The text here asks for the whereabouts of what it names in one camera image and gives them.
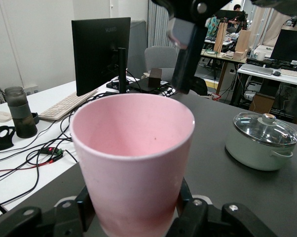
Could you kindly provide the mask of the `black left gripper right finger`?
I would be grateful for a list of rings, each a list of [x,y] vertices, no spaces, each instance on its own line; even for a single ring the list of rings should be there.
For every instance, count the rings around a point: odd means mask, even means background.
[[[276,234],[240,203],[214,207],[207,197],[193,197],[183,180],[177,200],[178,217],[169,237],[275,237]]]

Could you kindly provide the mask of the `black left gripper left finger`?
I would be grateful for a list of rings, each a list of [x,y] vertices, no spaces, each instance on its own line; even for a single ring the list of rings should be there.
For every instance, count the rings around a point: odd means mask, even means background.
[[[60,201],[47,212],[38,207],[23,207],[0,221],[0,237],[82,237],[95,211],[88,190]]]

